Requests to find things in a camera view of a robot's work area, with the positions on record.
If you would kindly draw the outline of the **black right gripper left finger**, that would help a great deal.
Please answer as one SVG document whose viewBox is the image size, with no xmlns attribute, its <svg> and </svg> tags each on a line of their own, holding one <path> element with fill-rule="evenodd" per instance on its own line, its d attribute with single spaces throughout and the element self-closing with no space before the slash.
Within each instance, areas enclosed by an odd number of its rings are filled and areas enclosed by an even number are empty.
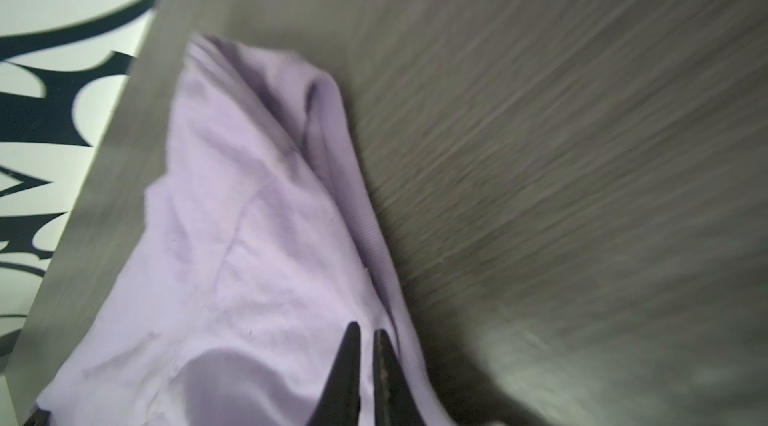
<svg viewBox="0 0 768 426">
<path fill-rule="evenodd" d="M 356 426 L 360 414 L 361 331 L 350 322 L 308 426 Z"/>
</svg>

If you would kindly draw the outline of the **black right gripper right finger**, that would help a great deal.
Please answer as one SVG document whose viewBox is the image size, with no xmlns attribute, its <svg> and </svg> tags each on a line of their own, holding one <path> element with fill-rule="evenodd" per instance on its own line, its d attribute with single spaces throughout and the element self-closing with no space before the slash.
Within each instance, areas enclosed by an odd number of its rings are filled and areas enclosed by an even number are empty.
<svg viewBox="0 0 768 426">
<path fill-rule="evenodd" d="M 376 426 L 424 426 L 407 380 L 384 329 L 374 335 L 374 415 Z"/>
</svg>

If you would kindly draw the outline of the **purple t shirt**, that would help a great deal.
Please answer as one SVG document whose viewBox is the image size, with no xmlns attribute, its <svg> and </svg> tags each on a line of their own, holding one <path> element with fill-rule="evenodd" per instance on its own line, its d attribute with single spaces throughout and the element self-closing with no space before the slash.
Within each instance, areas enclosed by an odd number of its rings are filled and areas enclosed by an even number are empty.
<svg viewBox="0 0 768 426">
<path fill-rule="evenodd" d="M 375 421 L 375 355 L 448 425 L 351 142 L 338 86 L 301 56 L 197 36 L 145 230 L 36 399 L 53 425 L 304 425 L 344 333 Z"/>
</svg>

